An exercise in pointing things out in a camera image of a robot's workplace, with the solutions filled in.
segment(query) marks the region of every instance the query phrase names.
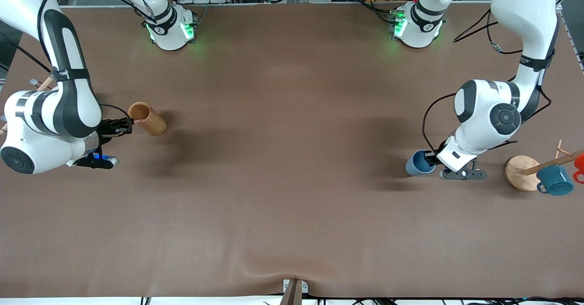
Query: wooden mug tree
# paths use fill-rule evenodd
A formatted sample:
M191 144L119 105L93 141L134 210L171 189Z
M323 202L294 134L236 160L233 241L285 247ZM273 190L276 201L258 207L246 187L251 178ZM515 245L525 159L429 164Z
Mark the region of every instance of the wooden mug tree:
M565 165L566 163L575 161L579 155L584 154L584 150L569 153L568 151L562 150L561 146L562 140L560 139L555 149L555 159L541 164L526 155L511 157L507 160L504 167L505 177L509 181L509 184L517 190L537 191L537 184L540 180L537 178L536 173L541 168L552 165ZM560 153L563 153L565 156L559 158Z

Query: wooden cup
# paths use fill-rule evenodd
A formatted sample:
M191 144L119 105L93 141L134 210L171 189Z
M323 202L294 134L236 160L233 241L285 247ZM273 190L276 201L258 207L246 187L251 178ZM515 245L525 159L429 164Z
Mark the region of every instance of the wooden cup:
M135 124L152 136L162 135L167 130L167 122L148 103L134 103L128 109L128 114Z

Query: light blue cup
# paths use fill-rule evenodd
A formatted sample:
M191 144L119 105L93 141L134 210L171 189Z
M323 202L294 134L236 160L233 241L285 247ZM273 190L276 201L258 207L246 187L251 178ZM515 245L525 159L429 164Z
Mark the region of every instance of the light blue cup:
M429 151L419 150L407 160L405 171L408 174L411 176L420 176L434 171L436 166L431 166L428 161L424 159L425 153L429 153Z

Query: brown tabletop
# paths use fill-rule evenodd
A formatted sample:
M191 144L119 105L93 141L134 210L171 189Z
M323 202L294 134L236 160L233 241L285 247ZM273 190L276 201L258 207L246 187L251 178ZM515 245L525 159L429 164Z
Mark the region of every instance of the brown tabletop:
M0 165L0 296L269 294L290 277L328 297L584 296L584 186L521 193L501 174L513 155L552 159L560 138L582 148L584 76L563 26L544 86L553 105L519 143L480 156L487 180L404 172L427 148L434 99L515 73L519 56L484 34L451 43L486 9L453 5L416 50L357 4L212 7L197 43L175 52L130 9L65 10L100 101L148 102L169 129L114 139L113 170ZM21 45L42 56L31 37ZM2 103L45 76L17 54ZM448 99L427 129L438 145L456 126Z

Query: mug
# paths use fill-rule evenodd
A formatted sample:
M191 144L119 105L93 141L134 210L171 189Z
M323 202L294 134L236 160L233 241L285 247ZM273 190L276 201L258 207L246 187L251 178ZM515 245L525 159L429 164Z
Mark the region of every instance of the mug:
M416 151L405 164L405 171L411 176L420 176L422 174L429 174L436 168L435 165L430 165L426 159L425 154L430 151L419 150Z
M545 195L567 195L574 189L566 168L562 166L543 167L536 176L541 181L537 185L537 190Z
M576 183L584 184L584 180L578 179L578 176L584 174L584 154L579 155L574 161L574 167L576 167L576 172L572 175Z

